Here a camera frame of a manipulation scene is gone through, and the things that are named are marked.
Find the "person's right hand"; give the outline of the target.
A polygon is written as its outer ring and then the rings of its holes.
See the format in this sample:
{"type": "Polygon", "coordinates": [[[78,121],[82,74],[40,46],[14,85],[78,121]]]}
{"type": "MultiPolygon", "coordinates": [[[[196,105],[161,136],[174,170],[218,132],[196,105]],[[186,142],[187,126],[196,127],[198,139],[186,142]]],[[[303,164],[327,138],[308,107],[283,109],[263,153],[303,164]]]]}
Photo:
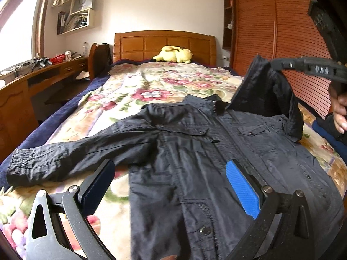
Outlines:
{"type": "Polygon", "coordinates": [[[331,100],[335,128],[339,133],[344,134],[347,130],[346,93],[338,92],[336,90],[339,85],[340,83],[332,81],[329,84],[328,92],[331,100]]]}

